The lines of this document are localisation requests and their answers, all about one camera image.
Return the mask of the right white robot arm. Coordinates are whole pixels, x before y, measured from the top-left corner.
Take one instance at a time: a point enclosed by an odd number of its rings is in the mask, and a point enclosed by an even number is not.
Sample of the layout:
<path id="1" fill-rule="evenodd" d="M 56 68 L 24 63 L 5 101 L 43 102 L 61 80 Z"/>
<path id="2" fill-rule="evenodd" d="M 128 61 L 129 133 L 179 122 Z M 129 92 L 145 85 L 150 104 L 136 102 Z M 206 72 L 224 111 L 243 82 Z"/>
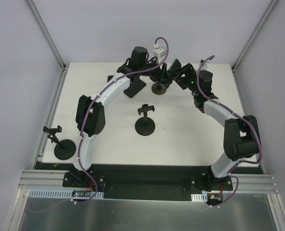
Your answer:
<path id="1" fill-rule="evenodd" d="M 259 153 L 261 144 L 257 120 L 252 115 L 237 115 L 223 107 L 212 92 L 213 74 L 207 70 L 196 71 L 191 64 L 181 65 L 175 59 L 168 69 L 168 76 L 183 90 L 189 89 L 195 107 L 224 128 L 224 153 L 195 181 L 202 190 L 216 190 L 239 163 L 247 162 Z"/>

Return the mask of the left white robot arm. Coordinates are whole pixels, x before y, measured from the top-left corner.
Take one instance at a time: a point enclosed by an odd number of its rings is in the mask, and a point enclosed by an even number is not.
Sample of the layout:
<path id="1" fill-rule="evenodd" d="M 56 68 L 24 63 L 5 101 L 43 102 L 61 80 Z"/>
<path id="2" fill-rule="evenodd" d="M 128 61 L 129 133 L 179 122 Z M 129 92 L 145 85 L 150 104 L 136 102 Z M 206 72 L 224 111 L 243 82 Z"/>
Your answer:
<path id="1" fill-rule="evenodd" d="M 98 134 L 105 127 L 105 110 L 108 105 L 122 92 L 130 98 L 145 87 L 141 76 L 149 77 L 153 82 L 162 84 L 162 74 L 166 71 L 166 59 L 169 48 L 154 44 L 153 57 L 149 57 L 148 50 L 136 46 L 131 56 L 122 64 L 116 73 L 97 93 L 91 96 L 82 95 L 78 101 L 76 124 L 79 130 L 79 144 L 77 157 L 73 162 L 75 173 L 73 181 L 79 187 L 86 187 L 90 182 L 90 175 L 85 172 L 92 165 L 91 149 Z"/>

